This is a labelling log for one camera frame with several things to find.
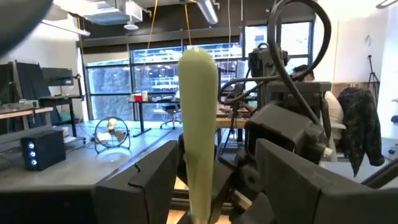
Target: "person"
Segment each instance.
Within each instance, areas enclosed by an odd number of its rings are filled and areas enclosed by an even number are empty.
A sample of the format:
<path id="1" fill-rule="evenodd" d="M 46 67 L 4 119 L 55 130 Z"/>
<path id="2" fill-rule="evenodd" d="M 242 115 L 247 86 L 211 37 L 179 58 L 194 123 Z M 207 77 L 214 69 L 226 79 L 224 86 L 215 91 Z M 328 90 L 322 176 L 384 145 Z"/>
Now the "person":
<path id="1" fill-rule="evenodd" d="M 307 68 L 308 68 L 308 65 L 300 65 L 298 67 L 295 67 L 293 69 L 294 75 L 297 75 L 300 72 L 304 72 Z M 314 80 L 315 80 L 315 75 L 313 72 L 311 72 L 299 81 L 312 82 Z M 343 109 L 342 109 L 339 101 L 337 100 L 337 98 L 334 96 L 334 94 L 331 91 L 327 91 L 325 93 L 325 100 L 328 103 L 328 107 L 329 107 L 330 123 L 331 124 L 341 124 L 343 122 L 344 113 L 343 113 Z M 334 139 L 341 139 L 341 131 L 340 130 L 336 130 L 333 128 L 332 135 L 333 135 Z"/>

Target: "office chair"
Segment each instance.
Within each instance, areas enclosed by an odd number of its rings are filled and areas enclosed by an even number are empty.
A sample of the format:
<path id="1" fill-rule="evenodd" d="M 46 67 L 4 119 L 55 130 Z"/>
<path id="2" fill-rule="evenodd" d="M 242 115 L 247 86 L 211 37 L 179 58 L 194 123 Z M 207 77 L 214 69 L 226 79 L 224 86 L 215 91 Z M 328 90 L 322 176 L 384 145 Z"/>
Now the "office chair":
<path id="1" fill-rule="evenodd" d="M 171 99 L 171 101 L 179 101 L 180 100 L 180 90 L 177 90 L 175 93 L 174 97 Z M 160 125 L 160 128 L 163 128 L 163 125 L 169 124 L 170 122 L 173 123 L 173 129 L 175 129 L 175 122 L 179 122 L 182 124 L 181 120 L 175 119 L 175 115 L 178 113 L 181 113 L 181 106 L 180 103 L 169 103 L 167 105 L 162 105 L 162 109 L 169 115 L 172 116 L 171 120 L 168 120 L 164 122 L 163 124 Z"/>

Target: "black speaker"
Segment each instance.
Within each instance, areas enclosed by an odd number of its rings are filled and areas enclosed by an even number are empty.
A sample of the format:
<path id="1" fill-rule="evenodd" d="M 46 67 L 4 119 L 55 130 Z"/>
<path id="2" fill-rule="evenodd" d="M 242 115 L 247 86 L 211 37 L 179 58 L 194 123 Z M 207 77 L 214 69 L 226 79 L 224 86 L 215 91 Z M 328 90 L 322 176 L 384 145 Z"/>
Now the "black speaker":
<path id="1" fill-rule="evenodd" d="M 62 131 L 48 130 L 21 138 L 21 147 L 27 170 L 42 171 L 67 158 Z"/>

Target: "white wall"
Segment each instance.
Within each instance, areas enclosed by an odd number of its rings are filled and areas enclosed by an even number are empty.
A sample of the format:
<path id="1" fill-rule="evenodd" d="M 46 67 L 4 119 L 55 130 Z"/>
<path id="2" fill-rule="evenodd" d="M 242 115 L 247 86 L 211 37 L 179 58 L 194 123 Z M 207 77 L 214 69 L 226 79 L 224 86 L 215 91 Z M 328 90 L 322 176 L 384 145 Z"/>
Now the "white wall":
<path id="1" fill-rule="evenodd" d="M 64 20 L 57 23 L 71 26 L 73 21 Z M 30 36 L 0 59 L 0 63 L 17 60 L 25 63 L 39 63 L 41 67 L 71 68 L 73 74 L 76 75 L 78 73 L 77 39 L 76 34 L 71 32 L 39 24 Z M 52 95 L 60 94 L 59 87 L 49 87 L 49 89 Z M 79 94 L 77 82 L 74 86 L 62 87 L 62 90 L 66 94 Z M 82 104 L 85 102 L 73 100 L 73 109 L 77 118 L 83 114 Z M 63 111 L 68 111 L 67 105 L 62 108 Z"/>
<path id="2" fill-rule="evenodd" d="M 398 139 L 398 126 L 391 122 L 391 116 L 398 115 L 398 103 L 392 102 L 398 98 L 398 5 L 391 6 L 389 10 L 377 112 L 381 136 Z"/>
<path id="3" fill-rule="evenodd" d="M 374 72 L 381 73 L 382 55 L 386 39 L 388 10 L 375 8 L 375 0 L 319 0 L 332 24 L 328 51 L 315 69 L 318 81 L 367 82 L 371 54 Z M 323 38 L 321 20 L 315 21 L 314 58 Z"/>

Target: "red cup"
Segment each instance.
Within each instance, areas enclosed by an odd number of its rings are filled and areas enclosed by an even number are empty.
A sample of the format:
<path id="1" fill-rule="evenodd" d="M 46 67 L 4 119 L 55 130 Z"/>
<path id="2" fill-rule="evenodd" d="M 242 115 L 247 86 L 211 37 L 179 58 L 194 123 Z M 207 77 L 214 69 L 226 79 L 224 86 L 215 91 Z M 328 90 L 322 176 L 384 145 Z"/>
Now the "red cup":
<path id="1" fill-rule="evenodd" d="M 134 95 L 135 102 L 142 102 L 142 95 Z"/>

